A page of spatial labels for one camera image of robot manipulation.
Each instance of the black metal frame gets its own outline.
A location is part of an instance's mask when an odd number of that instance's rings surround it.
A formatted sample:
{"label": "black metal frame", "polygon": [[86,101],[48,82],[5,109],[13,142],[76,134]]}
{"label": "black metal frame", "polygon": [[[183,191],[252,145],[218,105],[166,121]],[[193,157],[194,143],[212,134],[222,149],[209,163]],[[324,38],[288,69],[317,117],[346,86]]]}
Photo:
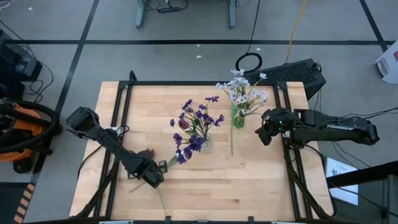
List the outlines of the black metal frame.
{"label": "black metal frame", "polygon": [[[129,110],[129,103],[131,99],[131,93],[132,93],[132,87],[134,85],[215,85],[217,82],[191,82],[191,81],[155,81],[155,82],[150,82],[150,81],[137,81],[136,76],[134,73],[131,71],[130,72],[130,80],[129,81],[119,81],[118,85],[118,92],[116,94],[116,101],[114,104],[114,111],[113,111],[113,116],[111,120],[111,126],[116,126],[116,121],[119,113],[119,107],[120,107],[120,102],[121,102],[121,95],[123,93],[123,90],[127,88],[127,93],[126,93],[126,99],[124,102],[124,108],[123,108],[123,115],[122,115],[122,120],[121,120],[121,126],[126,125],[127,121],[127,113]],[[290,100],[289,100],[289,94],[287,92],[287,85],[286,82],[267,82],[267,83],[260,83],[258,85],[261,86],[271,86],[274,89],[274,96],[275,96],[275,103],[277,108],[281,108],[281,103],[280,103],[280,96],[279,96],[279,88],[282,89],[282,92],[284,94],[284,101],[286,108],[288,110],[291,110],[291,105],[290,105]],[[284,158],[286,161],[286,168],[289,169],[292,167],[291,163],[291,157],[290,157],[290,148],[287,139],[282,138],[282,145],[284,148]],[[295,160],[297,162],[297,172],[300,177],[300,180],[304,183],[304,186],[306,186],[305,183],[305,174],[304,174],[304,169],[303,169],[303,164],[302,164],[302,159],[300,155],[299,150],[295,150]],[[103,184],[105,177],[107,176],[108,168],[109,168],[109,160],[110,160],[110,155],[111,153],[109,151],[106,151],[105,157],[104,157],[104,163],[101,171],[101,179],[99,184]],[[102,221],[110,221],[111,220],[111,213],[112,213],[112,207],[113,207],[113,201],[114,201],[114,194],[116,191],[116,182],[118,179],[118,167],[119,167],[119,160],[116,158],[113,162],[113,167],[112,169],[115,168],[116,174],[114,175],[112,181],[111,181],[111,186],[109,188],[109,197],[108,201],[106,202],[106,213],[105,216],[100,216],[100,210],[101,210],[101,204],[102,204],[102,198],[100,198],[95,206],[94,214],[93,217],[87,220],[87,223],[93,222],[95,220],[98,222],[99,220]],[[296,222],[305,222],[305,223],[348,223],[348,222],[340,222],[337,220],[324,220],[324,219],[313,219],[312,216],[312,209],[309,204],[309,202],[303,198],[304,201],[304,209],[306,213],[306,218],[303,218],[300,216],[300,207],[299,207],[299,202],[297,198],[297,192],[296,192],[296,184],[293,180],[288,175],[289,178],[289,187],[290,187],[290,196],[292,199],[292,206],[293,206],[293,211],[294,211],[294,217]],[[59,220],[58,222],[52,222],[52,223],[71,223],[71,219],[68,221],[66,220]],[[192,221],[172,221],[170,216],[166,216],[165,220],[134,220],[134,223],[159,223],[159,224],[171,224],[171,223],[193,223]],[[247,221],[239,221],[239,222],[224,222],[224,221],[208,221],[207,223],[272,223],[272,222],[257,222],[254,221],[254,217],[248,217]]]}

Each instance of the metal table leg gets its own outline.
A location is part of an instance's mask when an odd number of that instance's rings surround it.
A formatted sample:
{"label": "metal table leg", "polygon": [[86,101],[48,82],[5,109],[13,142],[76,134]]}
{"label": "metal table leg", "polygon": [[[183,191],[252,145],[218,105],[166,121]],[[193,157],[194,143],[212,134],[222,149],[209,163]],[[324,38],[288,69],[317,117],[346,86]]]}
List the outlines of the metal table leg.
{"label": "metal table leg", "polygon": [[229,28],[236,26],[236,0],[229,0]]}
{"label": "metal table leg", "polygon": [[144,15],[145,15],[145,0],[137,0],[138,4],[138,11],[136,16],[136,28],[140,29],[142,23],[144,22]]}

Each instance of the flower bouquet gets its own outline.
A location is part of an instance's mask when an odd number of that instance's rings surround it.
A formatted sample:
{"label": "flower bouquet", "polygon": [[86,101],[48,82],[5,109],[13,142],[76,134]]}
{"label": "flower bouquet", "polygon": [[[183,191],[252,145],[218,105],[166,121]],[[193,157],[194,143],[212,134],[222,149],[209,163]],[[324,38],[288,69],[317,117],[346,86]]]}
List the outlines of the flower bouquet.
{"label": "flower bouquet", "polygon": [[[234,75],[243,76],[244,70],[231,70]],[[264,106],[267,100],[267,92],[265,90],[258,91],[254,87],[267,75],[260,73],[260,80],[258,80],[250,89],[250,83],[244,77],[233,78],[229,83],[217,83],[216,87],[224,90],[232,102],[232,120],[233,125],[237,128],[244,126],[244,117],[254,114],[255,111]]]}
{"label": "flower bouquet", "polygon": [[[220,122],[224,121],[224,116],[221,114],[217,120],[214,120],[208,114],[208,105],[210,102],[218,102],[219,96],[205,98],[207,101],[205,105],[199,105],[198,110],[194,111],[192,100],[188,100],[183,106],[183,112],[178,117],[177,125],[183,132],[189,135],[189,138],[183,138],[178,133],[173,135],[174,141],[177,145],[175,156],[167,164],[171,167],[176,162],[183,164],[192,158],[192,152],[200,152],[203,147],[208,147],[207,144],[211,141],[211,136],[208,133],[213,126],[219,127]],[[176,125],[175,120],[170,120],[171,127]]]}

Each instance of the orange vacuum cleaner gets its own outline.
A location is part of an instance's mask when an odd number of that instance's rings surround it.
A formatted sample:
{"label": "orange vacuum cleaner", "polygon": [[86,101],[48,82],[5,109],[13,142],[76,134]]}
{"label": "orange vacuum cleaner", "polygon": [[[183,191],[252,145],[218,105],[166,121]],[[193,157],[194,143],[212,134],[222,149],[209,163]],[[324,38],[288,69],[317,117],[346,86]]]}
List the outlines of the orange vacuum cleaner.
{"label": "orange vacuum cleaner", "polygon": [[[38,112],[50,117],[42,119]],[[14,170],[23,174],[31,170],[34,152],[51,155],[46,140],[60,134],[59,116],[50,108],[28,101],[0,99],[0,162],[13,162]]]}

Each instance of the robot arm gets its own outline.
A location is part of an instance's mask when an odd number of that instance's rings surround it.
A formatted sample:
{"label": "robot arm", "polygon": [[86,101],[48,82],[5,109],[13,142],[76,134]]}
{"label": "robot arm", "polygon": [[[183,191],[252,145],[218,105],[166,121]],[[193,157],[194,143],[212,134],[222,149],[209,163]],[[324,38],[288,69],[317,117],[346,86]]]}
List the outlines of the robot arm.
{"label": "robot arm", "polygon": [[157,188],[164,180],[163,174],[167,171],[165,161],[161,161],[161,168],[150,157],[141,153],[128,151],[118,143],[118,135],[112,129],[103,129],[99,124],[98,115],[89,108],[78,108],[67,118],[67,124],[74,135],[79,138],[88,138],[100,143],[107,150],[118,157],[127,171],[137,179],[143,178],[153,188]]}
{"label": "robot arm", "polygon": [[294,110],[292,113],[285,108],[277,108],[267,110],[261,118],[262,127],[256,133],[266,146],[271,137],[279,133],[289,133],[293,145],[350,140],[371,146],[379,140],[375,125],[360,117],[334,117],[314,110]]}

